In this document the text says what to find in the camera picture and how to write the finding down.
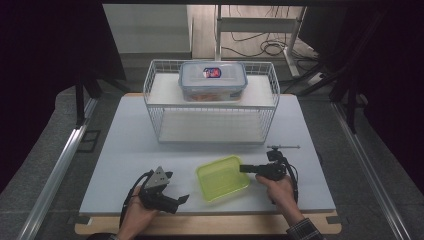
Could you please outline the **dark curtain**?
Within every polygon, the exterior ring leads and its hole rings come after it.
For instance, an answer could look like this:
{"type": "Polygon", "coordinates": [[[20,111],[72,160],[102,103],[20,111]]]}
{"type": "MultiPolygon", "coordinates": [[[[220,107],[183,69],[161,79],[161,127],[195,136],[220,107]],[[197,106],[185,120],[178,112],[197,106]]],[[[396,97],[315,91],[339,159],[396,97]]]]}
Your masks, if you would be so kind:
{"type": "Polygon", "coordinates": [[[385,0],[387,13],[348,79],[370,125],[424,192],[424,0],[385,0]]]}
{"type": "Polygon", "coordinates": [[[125,78],[102,0],[0,0],[0,192],[61,91],[125,78]]]}

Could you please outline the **person's left hand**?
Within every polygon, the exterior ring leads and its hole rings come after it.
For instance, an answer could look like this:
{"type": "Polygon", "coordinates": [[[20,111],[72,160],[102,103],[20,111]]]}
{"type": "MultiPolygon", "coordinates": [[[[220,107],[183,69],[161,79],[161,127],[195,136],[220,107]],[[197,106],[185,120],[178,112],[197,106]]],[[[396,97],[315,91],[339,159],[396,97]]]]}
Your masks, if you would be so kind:
{"type": "Polygon", "coordinates": [[[155,209],[146,209],[138,196],[130,197],[127,211],[118,233],[142,233],[159,213],[155,209]]]}

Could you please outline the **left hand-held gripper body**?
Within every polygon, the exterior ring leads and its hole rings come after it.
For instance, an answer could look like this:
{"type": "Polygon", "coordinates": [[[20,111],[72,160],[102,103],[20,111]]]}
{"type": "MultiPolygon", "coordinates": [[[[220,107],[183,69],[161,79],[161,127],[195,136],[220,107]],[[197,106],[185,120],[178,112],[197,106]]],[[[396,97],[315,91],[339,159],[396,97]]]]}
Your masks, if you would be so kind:
{"type": "Polygon", "coordinates": [[[170,183],[164,172],[161,166],[148,172],[138,196],[147,209],[175,214],[179,206],[177,200],[163,194],[163,190],[170,183]]]}

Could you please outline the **person's right hand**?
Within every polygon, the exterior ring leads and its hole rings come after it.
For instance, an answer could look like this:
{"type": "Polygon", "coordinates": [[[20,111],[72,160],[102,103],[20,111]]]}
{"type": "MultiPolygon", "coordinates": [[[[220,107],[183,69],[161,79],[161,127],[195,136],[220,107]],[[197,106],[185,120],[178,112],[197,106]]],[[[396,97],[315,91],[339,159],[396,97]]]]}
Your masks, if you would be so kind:
{"type": "Polygon", "coordinates": [[[267,179],[259,174],[255,178],[267,188],[269,199],[276,205],[280,213],[287,214],[297,207],[294,200],[292,181],[289,176],[284,176],[278,181],[267,179]]]}

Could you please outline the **aluminium rail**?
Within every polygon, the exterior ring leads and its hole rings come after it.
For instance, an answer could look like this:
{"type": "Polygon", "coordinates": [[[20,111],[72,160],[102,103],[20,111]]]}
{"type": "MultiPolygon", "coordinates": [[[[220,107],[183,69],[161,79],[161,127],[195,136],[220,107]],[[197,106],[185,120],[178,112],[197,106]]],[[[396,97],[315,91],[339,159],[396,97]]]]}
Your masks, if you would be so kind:
{"type": "Polygon", "coordinates": [[[345,133],[346,138],[353,149],[356,159],[359,161],[365,178],[367,179],[395,238],[397,240],[412,240],[404,220],[402,219],[394,201],[391,199],[385,187],[383,186],[377,172],[370,162],[369,156],[366,153],[362,143],[360,142],[358,136],[350,129],[349,125],[347,124],[347,117],[343,111],[342,105],[340,103],[331,103],[331,107],[334,110],[343,132],[345,133]]]}
{"type": "Polygon", "coordinates": [[[90,98],[84,106],[83,121],[81,126],[75,128],[71,132],[51,174],[49,175],[16,240],[35,239],[78,149],[79,143],[81,142],[86,132],[87,126],[91,120],[91,116],[97,103],[98,101],[96,99],[90,98]]]}

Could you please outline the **green plastic container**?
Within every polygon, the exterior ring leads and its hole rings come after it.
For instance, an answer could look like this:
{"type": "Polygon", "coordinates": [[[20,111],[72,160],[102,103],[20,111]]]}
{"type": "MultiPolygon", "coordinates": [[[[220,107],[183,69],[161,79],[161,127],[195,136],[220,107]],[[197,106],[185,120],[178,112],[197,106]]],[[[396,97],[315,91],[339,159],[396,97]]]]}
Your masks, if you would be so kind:
{"type": "Polygon", "coordinates": [[[196,175],[203,198],[211,202],[248,187],[250,178],[239,170],[241,165],[238,156],[229,155],[199,166],[196,175]]]}

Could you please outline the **black metal stand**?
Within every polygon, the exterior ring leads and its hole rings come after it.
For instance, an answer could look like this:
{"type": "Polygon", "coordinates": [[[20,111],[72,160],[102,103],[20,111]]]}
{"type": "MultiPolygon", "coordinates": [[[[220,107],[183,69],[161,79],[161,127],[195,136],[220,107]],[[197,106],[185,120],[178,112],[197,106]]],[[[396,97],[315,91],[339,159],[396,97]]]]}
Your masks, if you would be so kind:
{"type": "Polygon", "coordinates": [[[93,99],[101,97],[102,90],[93,74],[79,74],[76,77],[76,128],[79,129],[85,121],[84,92],[93,99]]]}
{"type": "Polygon", "coordinates": [[[359,77],[344,77],[337,81],[333,90],[329,94],[332,102],[340,102],[344,96],[347,96],[345,122],[353,134],[356,133],[355,111],[357,108],[357,95],[359,89],[359,77]]]}

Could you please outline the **white desk frame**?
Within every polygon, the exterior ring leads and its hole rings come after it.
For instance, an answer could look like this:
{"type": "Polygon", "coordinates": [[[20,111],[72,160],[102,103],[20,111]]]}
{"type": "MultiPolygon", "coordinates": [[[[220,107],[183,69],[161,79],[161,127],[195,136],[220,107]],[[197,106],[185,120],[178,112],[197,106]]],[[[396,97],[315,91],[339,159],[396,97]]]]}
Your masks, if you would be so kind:
{"type": "Polygon", "coordinates": [[[215,52],[214,59],[221,60],[221,33],[283,33],[289,34],[290,39],[283,48],[283,54],[291,75],[298,78],[300,73],[293,58],[294,44],[302,24],[306,8],[302,7],[295,18],[247,18],[247,17],[223,17],[222,6],[216,6],[215,18],[215,52]]]}

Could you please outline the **white wire rack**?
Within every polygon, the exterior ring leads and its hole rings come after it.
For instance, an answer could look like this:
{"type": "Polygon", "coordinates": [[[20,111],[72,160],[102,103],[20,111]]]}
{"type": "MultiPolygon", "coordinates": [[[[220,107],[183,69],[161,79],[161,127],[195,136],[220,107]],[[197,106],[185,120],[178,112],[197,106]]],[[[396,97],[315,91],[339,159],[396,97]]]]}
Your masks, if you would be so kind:
{"type": "Polygon", "coordinates": [[[239,101],[189,102],[178,84],[180,67],[194,60],[154,60],[144,81],[144,101],[160,142],[265,142],[280,87],[270,62],[240,62],[248,85],[239,101]]]}

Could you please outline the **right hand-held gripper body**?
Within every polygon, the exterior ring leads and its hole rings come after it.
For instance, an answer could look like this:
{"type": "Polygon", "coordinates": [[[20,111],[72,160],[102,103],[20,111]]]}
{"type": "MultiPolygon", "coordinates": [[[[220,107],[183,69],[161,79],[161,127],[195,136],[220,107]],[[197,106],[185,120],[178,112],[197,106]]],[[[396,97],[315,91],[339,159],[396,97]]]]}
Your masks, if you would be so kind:
{"type": "Polygon", "coordinates": [[[270,151],[266,153],[269,163],[260,166],[259,174],[274,181],[279,181],[289,175],[293,181],[297,181],[297,169],[288,162],[280,148],[281,145],[270,146],[270,151]]]}

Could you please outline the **clear container with blue lid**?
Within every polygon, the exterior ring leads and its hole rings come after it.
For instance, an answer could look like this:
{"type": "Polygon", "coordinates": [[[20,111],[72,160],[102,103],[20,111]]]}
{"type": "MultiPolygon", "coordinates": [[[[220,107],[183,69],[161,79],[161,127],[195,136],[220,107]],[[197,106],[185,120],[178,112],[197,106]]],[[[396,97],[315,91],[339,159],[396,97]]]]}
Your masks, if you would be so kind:
{"type": "Polygon", "coordinates": [[[239,101],[248,85],[245,67],[233,61],[190,61],[181,65],[178,84],[189,102],[239,101]]]}

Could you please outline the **white cabinet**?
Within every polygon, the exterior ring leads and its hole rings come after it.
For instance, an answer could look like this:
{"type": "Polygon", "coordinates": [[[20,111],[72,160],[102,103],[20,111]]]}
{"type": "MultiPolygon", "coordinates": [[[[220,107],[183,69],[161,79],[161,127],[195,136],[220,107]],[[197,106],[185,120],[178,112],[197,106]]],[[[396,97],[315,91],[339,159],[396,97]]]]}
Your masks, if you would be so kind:
{"type": "Polygon", "coordinates": [[[190,53],[187,5],[104,4],[119,53],[190,53]]]}

